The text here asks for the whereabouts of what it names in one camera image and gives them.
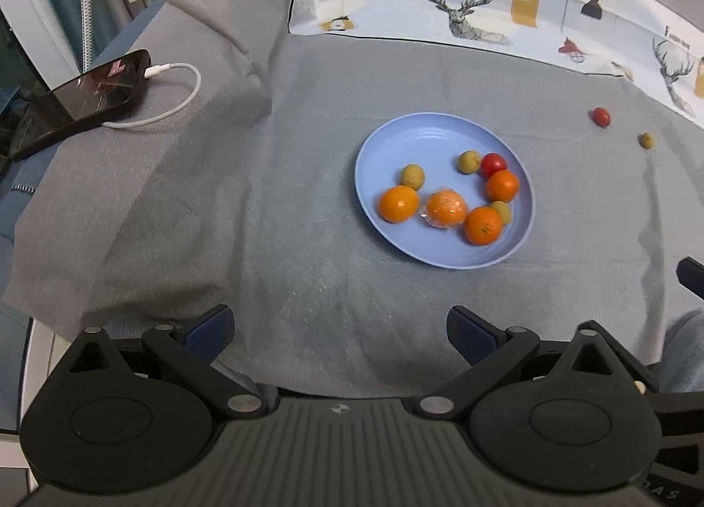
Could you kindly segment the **yellow-green small fruit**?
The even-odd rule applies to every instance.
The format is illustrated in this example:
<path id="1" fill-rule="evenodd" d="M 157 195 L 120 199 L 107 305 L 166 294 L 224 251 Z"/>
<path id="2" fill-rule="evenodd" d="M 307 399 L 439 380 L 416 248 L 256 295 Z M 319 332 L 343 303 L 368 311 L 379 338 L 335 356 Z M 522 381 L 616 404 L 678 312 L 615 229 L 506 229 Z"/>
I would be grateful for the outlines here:
<path id="1" fill-rule="evenodd" d="M 645 149 L 650 150 L 654 147 L 654 137 L 650 133 L 642 133 L 638 136 L 638 143 Z"/>

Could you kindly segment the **yellow-green small fruit three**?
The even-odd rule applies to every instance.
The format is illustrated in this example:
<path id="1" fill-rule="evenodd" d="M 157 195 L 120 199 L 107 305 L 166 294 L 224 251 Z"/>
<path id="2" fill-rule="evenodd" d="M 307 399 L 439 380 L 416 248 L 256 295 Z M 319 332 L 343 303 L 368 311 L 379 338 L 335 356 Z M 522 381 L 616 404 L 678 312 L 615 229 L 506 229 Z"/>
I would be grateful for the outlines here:
<path id="1" fill-rule="evenodd" d="M 508 226 L 513 221 L 512 208 L 507 202 L 494 201 L 489 206 L 499 214 L 502 226 Z"/>

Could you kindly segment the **yellow-green small fruit two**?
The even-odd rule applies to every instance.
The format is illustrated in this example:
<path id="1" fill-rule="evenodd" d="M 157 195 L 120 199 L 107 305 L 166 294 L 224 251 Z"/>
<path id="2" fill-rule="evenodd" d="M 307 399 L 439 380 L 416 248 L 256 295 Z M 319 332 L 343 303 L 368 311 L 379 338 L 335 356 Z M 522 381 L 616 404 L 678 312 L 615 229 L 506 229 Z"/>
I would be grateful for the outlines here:
<path id="1" fill-rule="evenodd" d="M 408 164 L 401 171 L 400 183 L 418 191 L 424 186 L 425 178 L 425 171 L 420 165 Z"/>

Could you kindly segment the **large orange tangerine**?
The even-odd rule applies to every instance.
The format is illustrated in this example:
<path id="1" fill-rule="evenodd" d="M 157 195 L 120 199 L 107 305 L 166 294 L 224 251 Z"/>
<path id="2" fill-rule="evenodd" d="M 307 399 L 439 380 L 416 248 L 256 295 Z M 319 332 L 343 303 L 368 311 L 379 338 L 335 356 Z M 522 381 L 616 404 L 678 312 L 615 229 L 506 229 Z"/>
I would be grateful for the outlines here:
<path id="1" fill-rule="evenodd" d="M 471 245 L 491 245 L 500 238 L 503 223 L 495 209 L 484 206 L 469 211 L 463 222 L 463 232 Z"/>

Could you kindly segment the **deer print white cloth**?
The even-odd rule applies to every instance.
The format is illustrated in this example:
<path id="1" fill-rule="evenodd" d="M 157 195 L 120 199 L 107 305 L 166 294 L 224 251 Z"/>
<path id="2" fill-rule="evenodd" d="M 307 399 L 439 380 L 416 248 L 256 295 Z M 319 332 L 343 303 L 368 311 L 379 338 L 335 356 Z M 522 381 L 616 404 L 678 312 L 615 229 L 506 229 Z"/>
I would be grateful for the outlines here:
<path id="1" fill-rule="evenodd" d="M 703 33 L 657 0 L 292 0 L 298 35 L 423 41 L 624 78 L 703 118 Z"/>

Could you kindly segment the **black smartphone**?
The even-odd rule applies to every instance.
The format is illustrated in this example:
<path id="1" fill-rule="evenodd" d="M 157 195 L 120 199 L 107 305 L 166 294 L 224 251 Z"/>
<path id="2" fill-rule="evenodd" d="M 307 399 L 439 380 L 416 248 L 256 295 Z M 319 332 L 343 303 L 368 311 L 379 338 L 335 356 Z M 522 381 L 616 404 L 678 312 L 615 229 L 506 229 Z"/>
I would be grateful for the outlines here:
<path id="1" fill-rule="evenodd" d="M 144 98 L 150 63 L 150 54 L 141 48 L 27 102 L 18 124 L 1 130 L 1 157 L 23 159 L 125 117 Z"/>

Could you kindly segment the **grey sofa cover cloth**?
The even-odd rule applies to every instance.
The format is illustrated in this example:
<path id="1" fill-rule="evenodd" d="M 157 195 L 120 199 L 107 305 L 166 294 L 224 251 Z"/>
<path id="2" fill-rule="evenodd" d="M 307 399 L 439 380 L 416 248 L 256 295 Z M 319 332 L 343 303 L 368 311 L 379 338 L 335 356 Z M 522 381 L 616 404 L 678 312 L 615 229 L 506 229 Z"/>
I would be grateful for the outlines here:
<path id="1" fill-rule="evenodd" d="M 703 253 L 699 127 L 623 80 L 469 48 L 296 36 L 288 10 L 166 1 L 139 46 L 173 70 L 141 112 L 194 101 L 27 163 L 7 199 L 20 212 L 2 289 L 13 314 L 68 339 L 89 326 L 133 336 L 225 303 L 238 333 L 220 369 L 345 398 L 419 394 L 459 374 L 445 337 L 454 305 L 547 338 L 597 320 L 641 361 L 659 359 L 667 329 L 700 305 L 675 276 Z M 359 146 L 425 110 L 491 129 L 528 168 L 537 215 L 510 259 L 432 268 L 365 218 Z"/>

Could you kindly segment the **yellow-green small fruit one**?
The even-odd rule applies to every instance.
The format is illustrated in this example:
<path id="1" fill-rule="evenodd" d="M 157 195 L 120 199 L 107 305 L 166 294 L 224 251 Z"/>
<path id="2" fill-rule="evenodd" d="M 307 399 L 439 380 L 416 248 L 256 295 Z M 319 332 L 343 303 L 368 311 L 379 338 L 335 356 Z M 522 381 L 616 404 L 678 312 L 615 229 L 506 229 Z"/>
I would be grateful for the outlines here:
<path id="1" fill-rule="evenodd" d="M 465 175 L 476 174 L 480 170 L 482 156 L 475 150 L 464 151 L 457 158 L 457 169 Z"/>

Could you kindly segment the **red cherry tomato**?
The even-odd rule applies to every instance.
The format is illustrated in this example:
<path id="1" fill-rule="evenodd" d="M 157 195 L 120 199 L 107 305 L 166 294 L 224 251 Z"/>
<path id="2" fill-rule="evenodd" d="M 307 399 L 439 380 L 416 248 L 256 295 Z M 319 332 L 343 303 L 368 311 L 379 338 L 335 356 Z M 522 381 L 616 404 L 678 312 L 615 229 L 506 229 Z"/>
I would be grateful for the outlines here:
<path id="1" fill-rule="evenodd" d="M 480 171 L 481 175 L 489 179 L 491 176 L 496 174 L 499 171 L 503 171 L 507 169 L 507 163 L 506 160 L 503 159 L 502 156 L 500 156 L 499 153 L 491 152 L 487 153 L 486 156 L 484 156 L 481 160 L 480 164 Z"/>
<path id="2" fill-rule="evenodd" d="M 590 111 L 590 118 L 595 125 L 600 128 L 607 128 L 611 125 L 611 115 L 606 108 L 595 107 Z"/>

